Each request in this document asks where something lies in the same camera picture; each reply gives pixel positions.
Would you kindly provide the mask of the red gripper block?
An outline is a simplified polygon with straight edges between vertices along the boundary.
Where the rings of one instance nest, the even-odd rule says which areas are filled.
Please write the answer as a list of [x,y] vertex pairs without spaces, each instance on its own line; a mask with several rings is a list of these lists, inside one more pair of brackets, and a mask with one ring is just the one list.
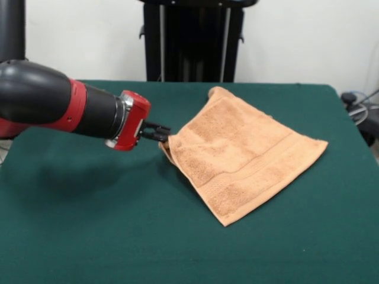
[[[123,103],[124,118],[119,132],[111,140],[111,148],[118,151],[130,151],[139,141],[139,132],[143,121],[149,115],[151,103],[138,93],[127,90],[122,92],[120,99]],[[168,134],[171,132],[169,127],[148,121],[145,121],[144,125],[145,130],[149,129],[153,132],[142,131],[141,138],[163,143],[168,140]]]

